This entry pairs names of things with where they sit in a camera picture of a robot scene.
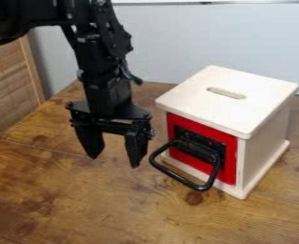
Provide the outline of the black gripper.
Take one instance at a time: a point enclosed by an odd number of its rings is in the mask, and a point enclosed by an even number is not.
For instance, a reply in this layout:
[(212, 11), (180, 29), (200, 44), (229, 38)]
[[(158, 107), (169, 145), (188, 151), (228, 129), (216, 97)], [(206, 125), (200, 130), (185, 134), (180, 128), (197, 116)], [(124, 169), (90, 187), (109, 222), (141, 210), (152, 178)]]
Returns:
[(80, 70), (77, 77), (85, 99), (69, 102), (68, 110), (84, 151), (96, 159), (105, 147), (102, 133), (124, 135), (130, 167), (137, 168), (153, 138), (150, 112), (132, 101), (130, 82), (141, 85), (142, 80), (130, 73), (124, 60), (108, 73), (90, 74)]

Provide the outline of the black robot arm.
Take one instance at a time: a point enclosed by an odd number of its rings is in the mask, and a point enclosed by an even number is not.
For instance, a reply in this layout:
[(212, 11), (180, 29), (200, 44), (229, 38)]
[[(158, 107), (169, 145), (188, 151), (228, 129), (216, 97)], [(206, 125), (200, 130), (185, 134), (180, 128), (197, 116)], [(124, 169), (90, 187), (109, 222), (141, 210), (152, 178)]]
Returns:
[(0, 46), (37, 27), (61, 28), (77, 61), (86, 99), (69, 102), (70, 126), (89, 157), (101, 154), (108, 132), (124, 137), (133, 168), (148, 153), (150, 112), (132, 103), (130, 85), (142, 79), (128, 69), (132, 35), (110, 0), (0, 0)]

